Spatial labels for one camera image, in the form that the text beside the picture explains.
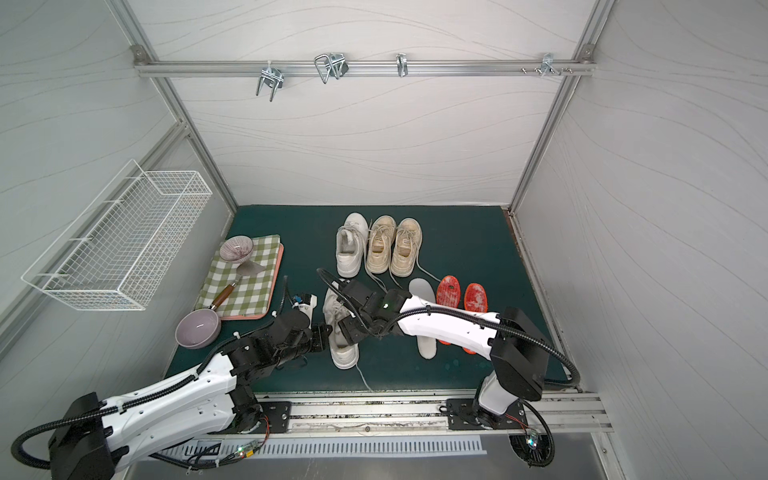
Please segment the white sneaker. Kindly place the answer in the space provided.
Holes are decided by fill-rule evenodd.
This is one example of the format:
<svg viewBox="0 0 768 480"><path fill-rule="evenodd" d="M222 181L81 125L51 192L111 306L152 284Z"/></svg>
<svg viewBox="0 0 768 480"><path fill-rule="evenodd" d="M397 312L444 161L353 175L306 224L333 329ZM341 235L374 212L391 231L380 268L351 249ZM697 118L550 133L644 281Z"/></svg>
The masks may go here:
<svg viewBox="0 0 768 480"><path fill-rule="evenodd" d="M352 311L341 301L340 297L329 288L326 292L322 306L325 323L332 328L329 334L329 345L331 359L334 365L340 370L350 370L354 368L360 376L365 388L372 392L373 389L368 384L358 362L360 359L359 347L351 344L343 335L341 330L341 321L352 316Z"/></svg>
<svg viewBox="0 0 768 480"><path fill-rule="evenodd" d="M349 214L336 233L336 268L342 278L354 278L367 253L368 224L362 214Z"/></svg>

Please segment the white foam insole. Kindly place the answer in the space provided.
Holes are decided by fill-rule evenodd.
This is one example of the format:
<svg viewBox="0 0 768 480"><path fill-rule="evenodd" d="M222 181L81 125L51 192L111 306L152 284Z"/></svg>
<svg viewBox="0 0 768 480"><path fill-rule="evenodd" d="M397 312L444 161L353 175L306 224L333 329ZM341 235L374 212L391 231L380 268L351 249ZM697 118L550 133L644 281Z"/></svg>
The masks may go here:
<svg viewBox="0 0 768 480"><path fill-rule="evenodd" d="M436 302L434 290L426 279L415 278L411 280L409 292L427 302ZM437 340L431 337L417 336L417 348L422 358L431 360L437 354Z"/></svg>

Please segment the white sneaker front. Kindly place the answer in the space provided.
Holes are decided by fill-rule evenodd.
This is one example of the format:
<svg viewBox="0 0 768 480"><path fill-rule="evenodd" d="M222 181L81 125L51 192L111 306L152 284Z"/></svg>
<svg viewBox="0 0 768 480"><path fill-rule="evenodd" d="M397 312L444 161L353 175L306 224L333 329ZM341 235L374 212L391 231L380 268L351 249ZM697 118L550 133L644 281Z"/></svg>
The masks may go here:
<svg viewBox="0 0 768 480"><path fill-rule="evenodd" d="M368 224L362 214L349 214L336 233L336 268L342 278L354 278L367 253Z"/></svg>

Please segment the red orange insole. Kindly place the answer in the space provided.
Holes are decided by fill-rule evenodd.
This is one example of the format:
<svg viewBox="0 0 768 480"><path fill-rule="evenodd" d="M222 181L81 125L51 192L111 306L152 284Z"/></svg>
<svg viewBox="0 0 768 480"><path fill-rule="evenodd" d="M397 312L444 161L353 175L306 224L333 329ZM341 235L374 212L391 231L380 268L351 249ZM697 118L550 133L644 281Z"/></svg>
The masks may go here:
<svg viewBox="0 0 768 480"><path fill-rule="evenodd" d="M462 290L458 279L452 275L445 276L438 285L436 303L440 306L457 309L461 297Z"/></svg>

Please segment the beige lace sneaker with laces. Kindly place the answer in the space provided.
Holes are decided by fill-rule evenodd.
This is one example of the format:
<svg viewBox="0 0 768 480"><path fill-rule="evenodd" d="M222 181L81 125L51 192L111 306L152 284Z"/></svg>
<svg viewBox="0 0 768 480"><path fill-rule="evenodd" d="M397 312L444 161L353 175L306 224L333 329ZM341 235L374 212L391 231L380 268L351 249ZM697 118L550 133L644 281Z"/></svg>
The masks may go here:
<svg viewBox="0 0 768 480"><path fill-rule="evenodd" d="M420 251L423 244L423 231L414 218L403 219L395 229L392 257L389 272L393 278L409 277L415 268L429 278L439 279L420 264Z"/></svg>

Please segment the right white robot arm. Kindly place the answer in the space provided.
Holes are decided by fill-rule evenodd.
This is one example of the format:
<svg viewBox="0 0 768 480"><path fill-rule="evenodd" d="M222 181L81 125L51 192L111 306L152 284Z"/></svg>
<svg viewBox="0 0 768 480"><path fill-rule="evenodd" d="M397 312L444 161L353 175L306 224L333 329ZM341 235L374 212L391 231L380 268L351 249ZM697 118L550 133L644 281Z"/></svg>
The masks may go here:
<svg viewBox="0 0 768 480"><path fill-rule="evenodd" d="M373 291L356 280L335 279L327 286L350 311L339 321L350 344L402 334L445 341L488 360L492 371L476 393L477 416L501 417L516 402L539 401L545 386L572 388L580 383L574 362L552 346L518 308L468 312L405 290Z"/></svg>

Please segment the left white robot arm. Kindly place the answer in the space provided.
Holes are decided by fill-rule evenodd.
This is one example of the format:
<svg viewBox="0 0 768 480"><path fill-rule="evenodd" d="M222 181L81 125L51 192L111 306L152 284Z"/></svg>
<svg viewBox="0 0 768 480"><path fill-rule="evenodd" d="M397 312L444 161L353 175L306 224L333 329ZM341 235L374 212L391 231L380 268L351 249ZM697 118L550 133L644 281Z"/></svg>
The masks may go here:
<svg viewBox="0 0 768 480"><path fill-rule="evenodd" d="M173 377L104 400L95 393L78 398L64 418L20 434L11 454L54 479L110 479L134 461L194 437L249 432L262 415L253 383L327 349L331 331L294 308L234 335Z"/></svg>

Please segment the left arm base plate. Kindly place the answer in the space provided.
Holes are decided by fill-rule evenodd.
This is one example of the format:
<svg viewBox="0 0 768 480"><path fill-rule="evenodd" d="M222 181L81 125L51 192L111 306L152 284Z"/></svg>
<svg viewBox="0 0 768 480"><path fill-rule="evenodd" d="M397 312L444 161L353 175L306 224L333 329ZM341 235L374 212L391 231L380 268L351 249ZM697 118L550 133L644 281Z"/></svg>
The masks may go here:
<svg viewBox="0 0 768 480"><path fill-rule="evenodd" d="M254 413L247 413L241 425L237 427L239 434L282 434L288 431L291 418L292 403L289 401L259 402Z"/></svg>

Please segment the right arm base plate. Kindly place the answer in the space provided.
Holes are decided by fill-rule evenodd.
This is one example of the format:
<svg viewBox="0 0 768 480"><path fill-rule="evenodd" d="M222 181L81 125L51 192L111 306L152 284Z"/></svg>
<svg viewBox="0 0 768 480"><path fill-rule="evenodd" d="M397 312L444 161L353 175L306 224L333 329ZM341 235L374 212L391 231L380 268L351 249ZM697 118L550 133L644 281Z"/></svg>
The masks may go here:
<svg viewBox="0 0 768 480"><path fill-rule="evenodd" d="M448 421L451 431L463 430L520 430L528 429L527 418L523 404L516 400L509 405L506 412L496 415L482 410L474 399L447 399L438 407L441 415Z"/></svg>

